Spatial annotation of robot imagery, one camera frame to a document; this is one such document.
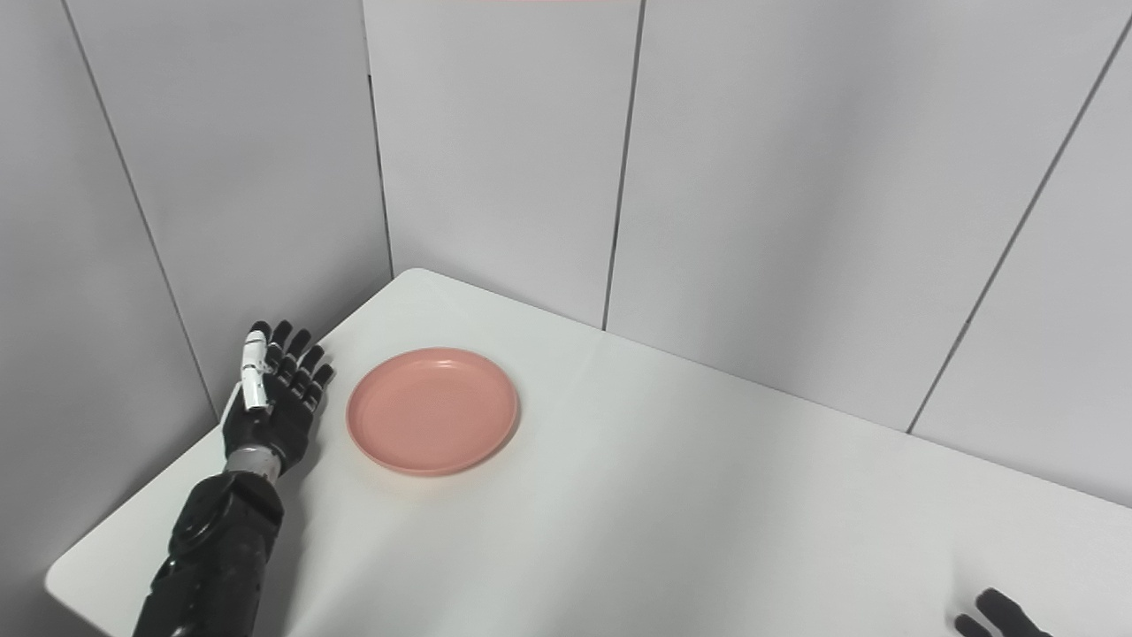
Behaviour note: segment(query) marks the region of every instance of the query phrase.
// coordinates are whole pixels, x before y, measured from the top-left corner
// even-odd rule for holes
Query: white table
[[[323,345],[338,375],[288,507],[263,636],[923,636],[995,585],[1058,637],[1132,632],[1132,510],[427,272]],[[391,473],[344,427],[409,350],[481,353],[520,428],[444,479]],[[218,431],[114,511],[48,589],[128,637]]]

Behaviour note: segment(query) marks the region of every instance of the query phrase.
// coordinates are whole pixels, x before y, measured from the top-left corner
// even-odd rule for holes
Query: robotic arm
[[[223,418],[224,473],[189,493],[134,637],[248,637],[264,569],[283,523],[275,481],[307,451],[315,411],[334,370],[291,325],[257,322],[243,348],[241,385]]]

